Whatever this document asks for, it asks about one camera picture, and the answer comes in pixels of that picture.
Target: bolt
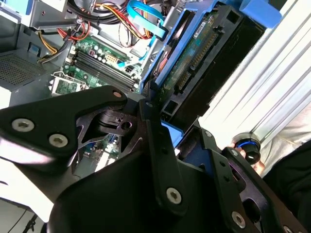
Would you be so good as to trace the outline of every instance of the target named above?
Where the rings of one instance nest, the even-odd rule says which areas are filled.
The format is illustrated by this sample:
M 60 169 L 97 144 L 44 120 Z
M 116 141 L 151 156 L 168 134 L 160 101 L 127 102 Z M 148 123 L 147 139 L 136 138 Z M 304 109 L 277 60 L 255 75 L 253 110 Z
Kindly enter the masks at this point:
M 121 98 L 121 97 L 122 97 L 122 95 L 121 95 L 119 92 L 117 92 L 117 91 L 114 91 L 114 92 L 113 92 L 113 95 L 114 95 L 115 97 L 118 97 L 118 98 Z
M 173 204 L 180 204 L 181 203 L 181 195 L 179 191 L 175 188 L 168 188 L 166 190 L 166 196 L 169 199 L 169 201 Z
M 146 102 L 146 104 L 149 106 L 149 107 L 153 107 L 153 105 L 151 104 L 151 103 L 149 103 L 149 102 Z
M 35 124 L 31 120 L 19 118 L 12 122 L 12 128 L 19 132 L 29 132 L 35 128 Z
M 238 156 L 238 153 L 235 150 L 231 150 L 231 152 L 234 156 Z
M 284 226 L 283 229 L 286 233 L 293 233 L 292 230 L 288 228 L 288 226 Z
M 207 137 L 212 137 L 212 134 L 209 131 L 205 131 L 205 134 L 207 135 Z
M 238 212 L 236 211 L 233 211 L 232 214 L 231 214 L 231 217 L 233 219 L 233 221 L 242 229 L 245 228 L 246 226 L 246 223 L 245 223 L 245 220 L 244 218 L 242 217 L 242 215 L 240 215 Z
M 68 144 L 68 139 L 62 134 L 53 134 L 49 137 L 49 143 L 52 146 L 62 148 Z

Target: motherboard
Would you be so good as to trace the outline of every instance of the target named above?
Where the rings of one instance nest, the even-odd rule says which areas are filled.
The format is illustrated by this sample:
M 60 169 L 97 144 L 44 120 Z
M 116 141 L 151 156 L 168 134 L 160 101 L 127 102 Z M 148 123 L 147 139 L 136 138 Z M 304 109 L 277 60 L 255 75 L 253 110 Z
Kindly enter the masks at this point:
M 62 72 L 56 76 L 52 95 L 103 85 L 113 85 L 126 94 L 139 93 L 142 69 L 132 57 L 89 36 L 71 46 Z

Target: blue drive bracket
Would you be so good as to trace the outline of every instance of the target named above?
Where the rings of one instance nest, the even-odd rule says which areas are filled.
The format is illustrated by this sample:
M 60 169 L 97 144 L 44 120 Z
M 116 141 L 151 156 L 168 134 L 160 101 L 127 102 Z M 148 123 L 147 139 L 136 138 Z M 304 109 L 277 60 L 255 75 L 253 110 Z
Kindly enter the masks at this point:
M 184 132 L 179 128 L 165 122 L 164 120 L 161 121 L 161 124 L 169 129 L 173 146 L 176 147 L 181 139 L 183 139 Z
M 282 18 L 282 15 L 280 14 L 280 12 L 277 9 L 275 9 L 273 6 L 271 6 L 266 0 L 220 0 L 220 1 L 227 5 L 232 5 L 234 8 L 240 10 L 242 13 L 252 18 L 253 20 L 257 21 L 258 23 L 260 23 L 266 28 L 275 27 Z M 171 30 L 171 32 L 175 31 L 178 25 L 178 22 L 182 19 L 182 16 L 186 11 L 195 12 L 195 16 L 191 20 L 191 23 L 187 27 L 184 35 L 178 42 L 178 45 L 176 46 L 175 50 L 171 54 L 171 57 L 167 61 L 162 72 L 157 77 L 155 82 L 159 87 L 162 86 L 162 84 L 164 83 L 167 75 L 170 73 L 171 69 L 173 68 L 179 56 L 181 55 L 182 51 L 184 50 L 184 48 L 186 47 L 186 45 L 192 38 L 195 31 L 197 30 L 204 15 L 206 13 L 211 12 L 217 2 L 218 0 L 204 0 L 201 2 L 186 3 L 183 12 L 180 14 L 180 17 L 177 23 L 175 24 L 175 26 L 173 27 L 173 29 Z M 148 77 L 151 76 L 154 67 L 158 63 L 162 53 L 164 52 L 164 49 L 168 45 L 168 42 L 170 41 L 172 36 L 173 36 L 173 33 L 170 33 L 167 36 L 162 49 L 159 51 L 157 57 L 155 58 L 153 64 L 148 69 L 143 80 L 146 81 L 148 80 Z M 141 91 L 144 85 L 145 83 L 142 83 L 140 87 Z

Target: wire bundle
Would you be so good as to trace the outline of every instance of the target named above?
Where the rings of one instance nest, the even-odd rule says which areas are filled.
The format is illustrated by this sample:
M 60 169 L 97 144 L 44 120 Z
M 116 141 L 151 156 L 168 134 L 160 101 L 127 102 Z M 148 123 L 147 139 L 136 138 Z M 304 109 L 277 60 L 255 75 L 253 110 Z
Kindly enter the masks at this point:
M 74 40 L 74 41 L 84 40 L 88 36 L 90 28 L 91 28 L 90 22 L 87 22 L 87 31 L 86 31 L 86 27 L 84 23 L 82 23 L 82 34 L 78 37 L 75 37 L 72 35 L 69 37 L 69 40 Z M 68 36 L 68 33 L 62 30 L 61 28 L 58 28 L 57 31 L 63 39 L 65 39 Z
M 126 12 L 127 3 L 128 3 L 128 0 L 126 0 L 123 4 L 120 5 L 121 7 L 120 12 L 124 14 L 125 16 L 127 16 L 127 12 Z M 94 9 L 95 13 L 107 14 L 105 16 L 98 17 L 98 16 L 87 14 L 87 12 L 83 11 L 77 6 L 74 0 L 68 0 L 67 5 L 68 5 L 68 8 L 71 11 L 73 11 L 77 16 L 79 16 L 85 21 L 96 23 L 97 25 L 98 24 L 118 24 L 120 22 L 118 18 L 115 16 L 115 14 L 111 13 L 111 11 L 109 10 L 103 11 L 101 9 Z
M 114 3 L 109 3 L 113 4 L 113 6 L 108 5 L 106 2 L 105 3 L 97 3 L 95 4 L 96 8 L 100 9 L 107 9 L 111 13 L 113 13 L 117 19 L 122 23 L 136 38 L 138 39 L 150 39 L 150 36 L 147 35 L 142 35 L 139 30 L 134 26 L 134 24 L 125 16 L 121 11 L 118 10 L 118 7 Z
M 83 29 L 82 34 L 79 37 L 75 37 L 74 35 L 79 31 L 81 26 Z M 72 44 L 73 41 L 85 39 L 87 37 L 89 31 L 90 31 L 90 23 L 88 22 L 87 31 L 85 29 L 85 25 L 83 22 L 81 24 L 78 24 L 73 30 L 69 31 L 68 33 L 65 32 L 64 30 L 60 29 L 60 28 L 58 28 L 57 31 L 60 34 L 60 36 L 64 39 L 64 44 L 58 50 L 56 48 L 52 47 L 51 45 L 49 45 L 44 40 L 44 38 L 42 37 L 42 32 L 38 33 L 38 36 L 39 36 L 40 40 L 42 41 L 42 43 L 52 53 L 51 55 L 46 55 L 46 56 L 40 58 L 37 61 L 38 63 L 46 63 L 46 62 L 51 61 L 52 59 L 58 57 L 62 52 L 64 52 Z

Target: black wire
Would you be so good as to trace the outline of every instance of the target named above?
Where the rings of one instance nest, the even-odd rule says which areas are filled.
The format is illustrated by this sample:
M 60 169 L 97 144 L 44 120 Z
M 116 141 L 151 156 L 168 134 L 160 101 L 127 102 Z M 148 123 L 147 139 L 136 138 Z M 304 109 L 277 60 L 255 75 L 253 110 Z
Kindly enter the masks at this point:
M 67 48 L 68 46 L 70 46 L 71 44 L 72 44 L 72 41 L 69 41 L 69 40 L 65 41 L 65 43 L 62 45 L 62 47 L 61 47 L 56 53 L 54 53 L 54 54 L 52 54 L 52 55 L 44 56 L 44 57 L 42 58 L 43 60 L 40 59 L 39 63 L 44 64 L 44 63 L 47 63 L 47 62 L 49 62 L 49 61 L 55 59 L 55 58 L 58 57 L 62 52 L 64 52 L 64 51 L 66 50 L 66 48 Z
M 97 24 L 101 24 L 101 23 L 102 24 L 118 24 L 119 23 L 118 18 L 113 14 L 109 14 L 107 16 L 102 16 L 102 17 L 88 15 L 86 12 L 83 12 L 77 6 L 74 0 L 68 0 L 67 5 L 71 11 L 73 11 L 77 16 L 79 16 L 80 18 L 86 21 L 97 23 Z
M 22 214 L 21 217 L 17 220 L 17 222 L 13 225 L 13 227 L 11 227 L 11 229 L 8 231 L 8 233 L 10 233 L 11 230 L 18 224 L 18 222 L 21 220 L 21 218 L 25 215 L 26 212 L 27 212 L 27 209 L 23 212 L 23 214 Z
M 58 32 L 45 32 L 44 30 L 41 30 L 42 35 L 58 35 Z

